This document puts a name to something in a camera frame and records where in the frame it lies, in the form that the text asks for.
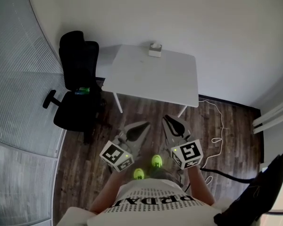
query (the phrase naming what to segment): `chair seat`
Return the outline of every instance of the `chair seat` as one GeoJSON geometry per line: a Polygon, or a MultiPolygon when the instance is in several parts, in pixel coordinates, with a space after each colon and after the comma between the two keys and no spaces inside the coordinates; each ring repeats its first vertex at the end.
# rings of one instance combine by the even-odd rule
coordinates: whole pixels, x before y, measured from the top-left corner
{"type": "Polygon", "coordinates": [[[94,124],[100,105],[100,94],[76,95],[73,91],[65,94],[53,122],[66,130],[86,131],[94,124]]]}

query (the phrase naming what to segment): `table leg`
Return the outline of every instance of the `table leg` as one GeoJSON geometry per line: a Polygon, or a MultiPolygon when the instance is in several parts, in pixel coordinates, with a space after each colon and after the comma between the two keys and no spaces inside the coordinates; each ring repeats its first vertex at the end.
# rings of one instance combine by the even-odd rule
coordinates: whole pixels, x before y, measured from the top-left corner
{"type": "Polygon", "coordinates": [[[185,111],[185,109],[186,109],[187,107],[188,107],[188,106],[185,105],[184,108],[180,111],[180,113],[178,114],[177,117],[180,117],[180,116],[183,114],[183,112],[185,111]]]}
{"type": "Polygon", "coordinates": [[[115,92],[113,92],[113,95],[114,95],[115,101],[117,102],[117,106],[118,106],[118,109],[119,109],[120,113],[123,113],[121,104],[119,103],[119,100],[118,100],[118,97],[117,97],[117,94],[115,92]]]}

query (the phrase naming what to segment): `wooden floor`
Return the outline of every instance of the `wooden floor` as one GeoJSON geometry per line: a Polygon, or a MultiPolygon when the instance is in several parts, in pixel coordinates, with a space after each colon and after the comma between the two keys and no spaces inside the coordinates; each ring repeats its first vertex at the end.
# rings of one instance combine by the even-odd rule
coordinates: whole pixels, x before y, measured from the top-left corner
{"type": "MultiPolygon", "coordinates": [[[[107,129],[97,125],[94,130],[93,143],[83,143],[83,134],[68,131],[61,152],[58,174],[54,192],[54,225],[71,207],[89,209],[92,201],[100,192],[109,177],[106,164],[99,154],[108,140],[113,140],[121,126],[137,122],[149,121],[151,129],[143,150],[154,150],[160,153],[164,166],[178,179],[178,167],[162,148],[164,133],[161,119],[165,114],[177,115],[181,105],[164,103],[155,100],[119,95],[124,113],[121,114],[112,93],[103,92],[107,101],[104,121],[113,125],[107,129]]],[[[215,102],[223,114],[223,148],[220,156],[210,158],[206,168],[221,170],[239,178],[253,178],[258,173],[260,163],[260,147],[263,143],[258,134],[252,134],[252,121],[259,116],[258,111],[227,103],[215,102]]],[[[190,122],[192,133],[202,145],[205,158],[220,151],[221,142],[211,143],[214,137],[220,137],[221,121],[217,109],[206,102],[198,108],[188,107],[182,118],[190,122]]],[[[186,172],[182,173],[182,183],[188,185],[186,172]]],[[[240,184],[213,173],[203,173],[204,177],[213,176],[208,185],[215,198],[229,197],[236,199],[247,185],[240,184]]]]}

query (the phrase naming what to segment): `small white box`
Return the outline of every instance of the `small white box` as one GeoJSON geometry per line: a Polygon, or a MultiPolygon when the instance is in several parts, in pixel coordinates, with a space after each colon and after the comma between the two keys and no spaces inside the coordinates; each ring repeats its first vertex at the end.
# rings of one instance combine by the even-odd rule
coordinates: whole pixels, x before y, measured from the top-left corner
{"type": "Polygon", "coordinates": [[[100,153],[100,157],[110,167],[120,172],[134,163],[133,156],[118,145],[108,141],[100,153]]]}
{"type": "Polygon", "coordinates": [[[195,140],[172,147],[171,157],[181,169],[198,165],[203,158],[200,141],[195,140]]]}
{"type": "Polygon", "coordinates": [[[150,44],[150,48],[149,48],[149,56],[160,58],[161,57],[161,50],[162,50],[161,44],[152,43],[152,44],[150,44]]]}

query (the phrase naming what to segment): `black office chair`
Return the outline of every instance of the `black office chair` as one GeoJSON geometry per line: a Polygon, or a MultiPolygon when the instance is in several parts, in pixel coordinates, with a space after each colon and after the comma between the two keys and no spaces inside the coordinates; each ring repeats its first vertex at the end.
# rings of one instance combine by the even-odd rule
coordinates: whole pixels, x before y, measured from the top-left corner
{"type": "Polygon", "coordinates": [[[66,130],[84,132],[84,142],[91,140],[91,130],[95,122],[111,127],[96,118],[103,112],[105,101],[101,98],[101,88],[96,83],[95,70],[98,60],[99,45],[94,41],[85,41],[82,31],[66,33],[60,40],[59,55],[61,58],[65,87],[70,90],[59,102],[52,90],[47,95],[43,107],[48,108],[50,102],[59,108],[53,122],[66,130]],[[80,88],[90,88],[85,95],[75,94],[80,88]]]}

